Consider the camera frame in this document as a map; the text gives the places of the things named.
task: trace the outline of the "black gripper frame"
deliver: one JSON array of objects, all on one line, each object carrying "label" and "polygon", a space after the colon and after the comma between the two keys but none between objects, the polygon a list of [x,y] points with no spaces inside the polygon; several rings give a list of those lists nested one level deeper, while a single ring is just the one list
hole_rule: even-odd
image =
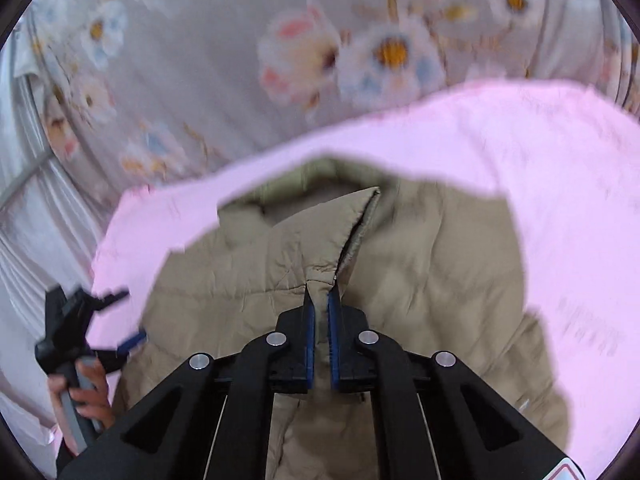
[{"label": "black gripper frame", "polygon": [[380,480],[542,480],[566,458],[452,353],[404,351],[337,288],[328,309],[332,385],[370,392]]},{"label": "black gripper frame", "polygon": [[[91,382],[78,373],[76,361],[100,359],[107,373],[119,370],[127,361],[126,356],[115,350],[93,350],[86,341],[86,332],[94,312],[99,312],[126,298],[128,291],[94,298],[79,288],[67,298],[62,287],[47,292],[45,297],[45,336],[35,346],[36,361],[47,375],[61,374],[69,388],[93,388]],[[102,432],[102,425],[80,415],[80,402],[71,399],[68,391],[61,394],[69,428],[76,446],[84,450],[95,443]]]},{"label": "black gripper frame", "polygon": [[255,480],[265,476],[273,396],[313,382],[315,310],[283,312],[239,354],[195,354],[67,465],[60,480]]}]

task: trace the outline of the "metal rod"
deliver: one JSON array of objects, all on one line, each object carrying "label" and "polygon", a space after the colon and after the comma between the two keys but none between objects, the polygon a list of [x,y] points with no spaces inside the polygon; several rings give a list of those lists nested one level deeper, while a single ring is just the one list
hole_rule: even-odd
[{"label": "metal rod", "polygon": [[38,156],[11,181],[9,186],[0,193],[0,212],[4,211],[9,205],[9,202],[22,190],[31,177],[38,173],[43,165],[53,157],[54,154],[51,149],[49,147],[45,148],[42,153],[39,153]]}]

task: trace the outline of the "quilted fabric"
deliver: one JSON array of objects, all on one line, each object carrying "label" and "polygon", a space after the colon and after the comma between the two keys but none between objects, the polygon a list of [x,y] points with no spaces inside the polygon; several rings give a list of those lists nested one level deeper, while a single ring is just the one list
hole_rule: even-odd
[{"label": "quilted fabric", "polygon": [[377,478],[368,399],[328,386],[326,297],[336,280],[373,329],[412,352],[454,352],[566,444],[568,412],[543,332],[523,310],[507,203],[329,159],[222,208],[219,228],[170,255],[143,316],[149,343],[118,387],[120,406],[195,352],[241,351],[302,304],[306,285],[317,309],[316,384],[305,399],[276,396],[267,478]]}]

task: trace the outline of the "floral fabric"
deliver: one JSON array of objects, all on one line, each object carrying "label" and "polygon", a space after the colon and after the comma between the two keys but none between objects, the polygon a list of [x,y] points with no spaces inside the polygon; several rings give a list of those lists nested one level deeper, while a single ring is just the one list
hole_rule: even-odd
[{"label": "floral fabric", "polygon": [[466,80],[569,78],[640,112],[611,0],[34,0],[24,21],[44,130],[102,203]]}]

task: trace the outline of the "jacket sleeve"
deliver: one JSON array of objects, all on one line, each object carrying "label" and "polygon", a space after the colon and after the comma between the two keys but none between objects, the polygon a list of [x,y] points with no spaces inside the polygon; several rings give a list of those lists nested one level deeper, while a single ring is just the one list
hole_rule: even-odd
[{"label": "jacket sleeve", "polygon": [[58,475],[62,473],[62,470],[69,465],[69,463],[75,458],[74,454],[69,451],[65,441],[60,444],[60,450],[58,451],[58,458],[56,459],[56,470]]}]

